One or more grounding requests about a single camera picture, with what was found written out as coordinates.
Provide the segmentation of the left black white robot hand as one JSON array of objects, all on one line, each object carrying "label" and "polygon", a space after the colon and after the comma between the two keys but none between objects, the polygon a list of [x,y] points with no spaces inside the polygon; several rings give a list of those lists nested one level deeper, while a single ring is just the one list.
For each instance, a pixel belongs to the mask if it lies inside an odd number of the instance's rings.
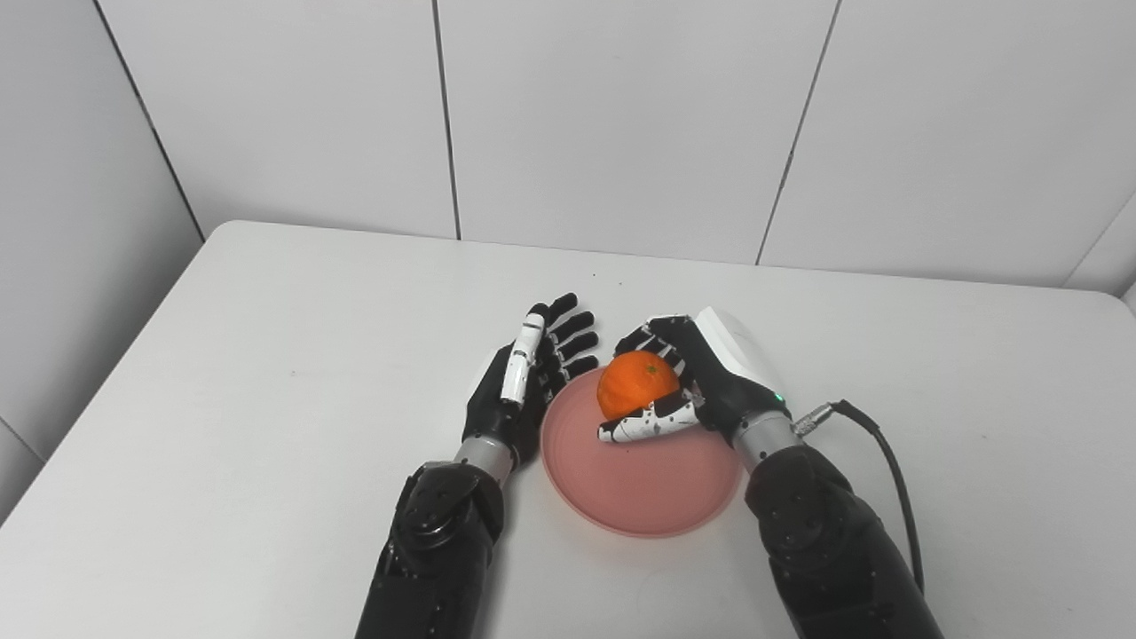
[{"label": "left black white robot hand", "polygon": [[596,317],[577,294],[535,304],[511,343],[490,360],[467,403],[462,442],[504,446],[512,468],[531,462],[550,404],[573,380],[599,368]]}]

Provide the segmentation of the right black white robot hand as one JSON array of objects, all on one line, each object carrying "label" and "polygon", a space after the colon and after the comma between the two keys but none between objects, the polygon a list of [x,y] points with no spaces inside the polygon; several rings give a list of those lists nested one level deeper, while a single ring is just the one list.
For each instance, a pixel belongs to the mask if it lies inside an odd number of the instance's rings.
[{"label": "right black white robot hand", "polygon": [[759,349],[747,339],[738,340],[733,317],[713,307],[695,316],[646,320],[613,347],[616,356],[634,351],[661,357],[676,371],[679,388],[602,423],[598,438],[603,442],[637,442],[703,426],[730,445],[754,418],[792,418]]}]

